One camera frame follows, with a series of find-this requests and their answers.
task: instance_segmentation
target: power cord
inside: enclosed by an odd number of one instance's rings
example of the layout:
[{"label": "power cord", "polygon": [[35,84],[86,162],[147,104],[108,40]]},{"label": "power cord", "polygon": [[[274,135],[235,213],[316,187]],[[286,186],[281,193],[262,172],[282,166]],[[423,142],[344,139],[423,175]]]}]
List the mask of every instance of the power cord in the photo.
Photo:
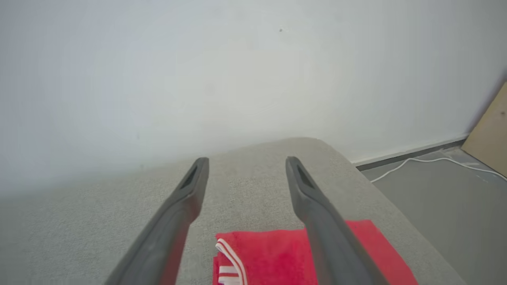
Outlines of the power cord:
[{"label": "power cord", "polygon": [[386,172],[384,175],[380,176],[379,178],[376,178],[376,179],[373,179],[371,180],[370,182],[373,183],[373,182],[377,182],[378,180],[381,180],[382,178],[384,178],[386,175],[388,175],[389,173],[393,172],[393,171],[396,171],[398,169],[400,169],[403,165],[405,165],[405,163],[407,163],[409,160],[413,160],[413,161],[418,161],[418,162],[435,162],[435,161],[439,161],[439,160],[449,160],[450,162],[452,163],[456,163],[457,165],[461,165],[463,167],[466,167],[466,168],[469,168],[469,169],[473,169],[473,170],[477,170],[477,171],[482,171],[482,172],[487,172],[487,173],[492,173],[494,175],[498,175],[500,178],[502,178],[503,180],[507,181],[507,178],[505,178],[502,174],[498,173],[498,172],[495,172],[495,171],[490,171],[490,170],[484,170],[484,169],[480,169],[480,168],[475,168],[475,167],[471,167],[471,166],[468,166],[468,165],[464,165],[462,163],[459,163],[455,160],[452,160],[450,158],[446,158],[446,157],[443,157],[443,158],[437,158],[437,159],[432,159],[432,160],[420,160],[420,159],[416,159],[416,158],[409,158],[407,160],[405,160],[402,164],[400,164],[397,168],[393,169],[393,170],[389,170],[388,172]]}]

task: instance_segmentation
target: red cloth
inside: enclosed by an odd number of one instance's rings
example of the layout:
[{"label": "red cloth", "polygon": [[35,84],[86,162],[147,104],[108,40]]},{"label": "red cloth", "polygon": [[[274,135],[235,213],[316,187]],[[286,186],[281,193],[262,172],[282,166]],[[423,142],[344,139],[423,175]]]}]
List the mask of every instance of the red cloth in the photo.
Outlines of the red cloth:
[{"label": "red cloth", "polygon": [[[417,285],[412,271],[372,221],[347,221],[391,285]],[[306,230],[216,235],[213,285],[317,285]]]}]

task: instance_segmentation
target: baseboard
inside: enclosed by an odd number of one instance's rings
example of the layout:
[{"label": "baseboard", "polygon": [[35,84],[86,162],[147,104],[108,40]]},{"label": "baseboard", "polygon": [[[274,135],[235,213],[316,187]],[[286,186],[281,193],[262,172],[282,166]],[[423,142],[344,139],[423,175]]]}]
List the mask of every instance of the baseboard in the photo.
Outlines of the baseboard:
[{"label": "baseboard", "polygon": [[429,150],[429,149],[433,149],[433,148],[443,147],[443,146],[448,145],[448,144],[452,144],[452,143],[456,143],[458,141],[465,140],[468,137],[469,134],[470,133],[465,133],[465,134],[459,135],[459,136],[457,136],[455,138],[452,138],[452,139],[442,140],[442,141],[434,142],[434,143],[431,143],[431,144],[425,144],[423,146],[410,148],[410,149],[407,149],[407,150],[402,151],[402,152],[394,152],[394,153],[390,153],[390,154],[386,154],[386,155],[381,155],[381,156],[376,156],[376,157],[370,157],[370,158],[363,158],[363,159],[353,160],[353,161],[351,161],[351,163],[355,167],[358,167],[358,166],[362,166],[362,165],[366,165],[366,164],[370,164],[370,163],[374,163],[374,162],[378,162],[378,161],[382,161],[382,160],[387,160],[387,159],[394,158],[394,157],[404,156],[404,155],[408,155],[408,154],[411,154],[411,153],[416,153],[416,152],[421,152],[421,151],[424,151],[424,150]]}]

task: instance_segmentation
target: wooden board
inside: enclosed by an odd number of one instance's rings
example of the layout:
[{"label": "wooden board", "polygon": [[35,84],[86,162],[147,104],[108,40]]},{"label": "wooden board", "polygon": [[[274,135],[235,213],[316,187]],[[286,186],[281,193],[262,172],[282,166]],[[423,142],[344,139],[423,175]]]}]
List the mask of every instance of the wooden board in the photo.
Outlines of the wooden board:
[{"label": "wooden board", "polygon": [[461,148],[507,176],[507,83]]}]

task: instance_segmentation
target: gray couch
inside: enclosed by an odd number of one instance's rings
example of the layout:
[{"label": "gray couch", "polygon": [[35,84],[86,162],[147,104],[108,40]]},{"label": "gray couch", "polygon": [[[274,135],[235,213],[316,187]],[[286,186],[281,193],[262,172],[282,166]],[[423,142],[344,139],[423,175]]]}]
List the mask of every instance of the gray couch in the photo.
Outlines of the gray couch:
[{"label": "gray couch", "polygon": [[[215,234],[300,229],[285,175],[298,157],[348,220],[373,220],[420,284],[464,284],[403,214],[324,142],[291,138],[211,156],[178,284],[211,284]],[[0,201],[0,282],[102,283],[193,160]]]}]

